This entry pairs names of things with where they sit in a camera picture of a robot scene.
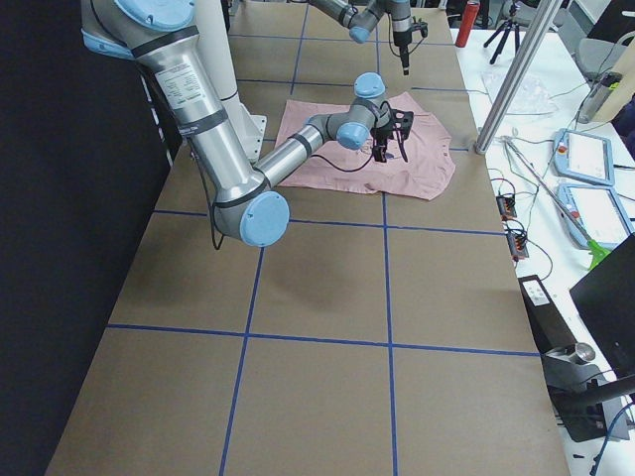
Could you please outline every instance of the light blue joint cap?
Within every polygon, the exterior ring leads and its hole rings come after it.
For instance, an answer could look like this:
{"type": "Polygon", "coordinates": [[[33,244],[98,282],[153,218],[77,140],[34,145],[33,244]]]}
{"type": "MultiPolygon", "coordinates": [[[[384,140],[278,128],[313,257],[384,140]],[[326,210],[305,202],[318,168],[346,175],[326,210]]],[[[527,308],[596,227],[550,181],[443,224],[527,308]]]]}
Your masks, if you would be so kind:
{"type": "Polygon", "coordinates": [[[364,72],[355,79],[355,95],[362,99],[374,99],[386,92],[381,76],[376,72],[364,72]]]}
{"type": "Polygon", "coordinates": [[[103,38],[95,37],[81,30],[83,35],[83,44],[93,53],[99,53],[107,57],[119,58],[121,60],[133,60],[134,57],[130,50],[116,43],[109,42],[103,38]]]}
{"type": "Polygon", "coordinates": [[[366,43],[370,32],[365,28],[353,27],[348,31],[348,36],[352,38],[355,43],[366,43]]]}
{"type": "Polygon", "coordinates": [[[340,146],[357,151],[364,145],[370,131],[359,122],[347,122],[337,129],[337,142],[340,146]]]}
{"type": "Polygon", "coordinates": [[[289,224],[287,200],[275,191],[265,191],[251,200],[240,219],[240,238],[249,246],[277,242],[289,224]]]}
{"type": "Polygon", "coordinates": [[[157,32],[174,32],[194,18],[194,0],[114,0],[132,20],[157,32]]]}

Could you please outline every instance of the white table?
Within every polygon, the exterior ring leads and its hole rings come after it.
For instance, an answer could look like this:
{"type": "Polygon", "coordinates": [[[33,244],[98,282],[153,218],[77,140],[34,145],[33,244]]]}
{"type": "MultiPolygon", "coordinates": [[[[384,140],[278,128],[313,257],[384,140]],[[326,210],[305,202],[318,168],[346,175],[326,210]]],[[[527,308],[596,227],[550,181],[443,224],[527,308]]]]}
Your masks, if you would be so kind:
{"type": "MultiPolygon", "coordinates": [[[[456,38],[457,30],[452,30],[452,36],[456,38]]],[[[471,32],[468,44],[463,49],[456,49],[456,54],[460,63],[461,72],[465,82],[465,87],[470,91],[470,105],[475,123],[481,127],[491,108],[489,96],[478,91],[485,91],[485,84],[482,74],[485,72],[506,73],[513,58],[513,38],[509,38],[505,50],[498,57],[494,65],[489,64],[489,60],[494,53],[499,38],[497,38],[489,48],[484,48],[483,44],[492,34],[491,31],[474,30],[471,32]]],[[[529,75],[538,77],[548,89],[550,95],[560,94],[569,91],[574,87],[584,84],[584,79],[575,63],[569,55],[567,49],[557,34],[546,35],[543,44],[536,54],[532,65],[528,71],[529,75]]],[[[517,130],[520,138],[530,141],[543,141],[552,139],[557,130],[572,126],[572,118],[575,115],[580,103],[588,94],[588,86],[572,91],[569,94],[554,98],[554,102],[559,110],[549,115],[536,116],[506,116],[503,124],[499,128],[498,136],[512,135],[512,130],[517,130]]],[[[634,166],[633,160],[624,147],[619,136],[610,124],[601,123],[578,124],[580,131],[593,128],[592,133],[605,137],[611,141],[613,150],[613,160],[615,164],[634,166]]],[[[540,145],[528,144],[515,141],[518,148],[534,164],[538,171],[544,171],[547,162],[552,154],[552,144],[544,143],[540,145]]],[[[500,142],[495,141],[486,153],[487,165],[489,168],[502,171],[504,177],[514,183],[517,191],[534,191],[534,188],[510,172],[510,167],[503,153],[500,142]]],[[[532,179],[529,172],[524,170],[524,166],[518,165],[516,172],[532,179]]],[[[500,177],[496,171],[490,171],[492,178],[500,177]]],[[[624,195],[635,197],[635,172],[616,170],[615,189],[624,195]]],[[[547,171],[546,182],[552,187],[561,182],[574,180],[563,179],[554,175],[552,170],[547,171]]],[[[498,190],[500,181],[493,182],[494,190],[498,190]]],[[[502,189],[508,191],[509,187],[503,184],[502,189]]],[[[516,209],[519,221],[527,225],[529,220],[529,210],[532,197],[528,194],[517,197],[516,209]]],[[[622,203],[629,213],[635,216],[635,202],[622,200],[622,203]]],[[[588,342],[596,349],[588,330],[580,320],[580,317],[572,303],[569,289],[582,278],[588,269],[590,258],[588,252],[579,250],[571,240],[562,220],[559,217],[556,206],[546,193],[541,191],[534,205],[532,221],[529,228],[529,238],[541,245],[549,253],[554,261],[554,270],[549,278],[544,281],[545,287],[558,306],[561,314],[568,323],[572,333],[578,341],[588,342]]],[[[517,267],[519,277],[536,274],[544,276],[549,269],[549,261],[541,251],[529,245],[530,258],[522,260],[517,267]]],[[[601,355],[595,363],[600,370],[609,369],[610,366],[601,355]]],[[[608,380],[614,378],[612,373],[605,374],[608,380]]],[[[592,466],[592,458],[597,454],[602,440],[596,439],[585,443],[575,443],[564,429],[561,429],[565,453],[568,458],[571,476],[586,476],[592,466]],[[583,455],[584,458],[573,458],[574,454],[583,455]]],[[[602,463],[598,476],[632,476],[635,472],[635,431],[631,431],[630,441],[611,441],[602,458],[602,463]]]]}

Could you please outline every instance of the green tool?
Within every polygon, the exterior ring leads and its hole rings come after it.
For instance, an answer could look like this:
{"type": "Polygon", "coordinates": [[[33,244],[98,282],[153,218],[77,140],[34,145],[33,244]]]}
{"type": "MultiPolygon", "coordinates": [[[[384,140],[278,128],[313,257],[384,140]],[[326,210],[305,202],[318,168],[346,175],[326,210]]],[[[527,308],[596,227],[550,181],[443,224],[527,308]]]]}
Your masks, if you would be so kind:
{"type": "Polygon", "coordinates": [[[538,181],[538,183],[543,187],[543,190],[554,200],[558,208],[561,210],[563,215],[568,218],[573,226],[577,228],[584,239],[586,240],[586,246],[590,250],[591,255],[591,265],[588,267],[590,270],[595,268],[604,258],[608,256],[610,253],[609,250],[600,246],[584,229],[582,225],[577,221],[577,219],[572,215],[569,209],[565,206],[564,203],[560,201],[560,199],[553,193],[548,187],[547,184],[543,181],[543,178],[534,170],[532,165],[529,163],[527,158],[523,155],[520,150],[516,147],[516,145],[512,142],[513,138],[505,137],[503,138],[503,143],[505,147],[509,147],[509,149],[514,153],[514,155],[523,163],[523,165],[529,170],[529,172],[534,176],[534,179],[538,181]]]}

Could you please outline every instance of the black monitor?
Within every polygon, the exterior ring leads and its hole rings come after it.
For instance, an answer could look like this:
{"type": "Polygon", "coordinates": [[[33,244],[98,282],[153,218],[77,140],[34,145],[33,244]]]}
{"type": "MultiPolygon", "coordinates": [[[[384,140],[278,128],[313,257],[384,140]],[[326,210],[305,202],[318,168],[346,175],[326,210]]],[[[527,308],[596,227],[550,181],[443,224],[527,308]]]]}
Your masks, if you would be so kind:
{"type": "Polygon", "coordinates": [[[635,373],[635,235],[589,271],[571,298],[615,374],[635,373]]]}

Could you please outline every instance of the robotic arm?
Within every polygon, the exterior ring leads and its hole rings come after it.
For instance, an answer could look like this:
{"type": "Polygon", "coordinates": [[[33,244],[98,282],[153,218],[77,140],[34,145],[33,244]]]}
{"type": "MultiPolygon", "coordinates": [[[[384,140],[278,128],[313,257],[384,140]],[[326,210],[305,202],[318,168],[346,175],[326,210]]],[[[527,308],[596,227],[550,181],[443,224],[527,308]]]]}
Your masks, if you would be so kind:
{"type": "Polygon", "coordinates": [[[410,72],[408,46],[413,42],[413,32],[420,31],[423,38],[428,35],[426,22],[413,19],[410,0],[370,0],[362,13],[343,0],[309,0],[309,3],[336,20],[342,27],[347,28],[350,38],[357,43],[366,42],[381,17],[385,13],[390,15],[393,43],[399,49],[404,75],[410,72]]]}
{"type": "Polygon", "coordinates": [[[286,200],[272,190],[276,184],[331,140],[359,149],[372,135],[375,158],[381,160],[391,131],[408,137],[412,113],[397,116],[379,75],[364,73],[348,112],[310,118],[252,167],[199,60],[192,3],[82,0],[84,43],[98,53],[134,59],[155,75],[181,134],[214,183],[215,226],[248,245],[268,246],[284,234],[290,217],[286,200]]]}

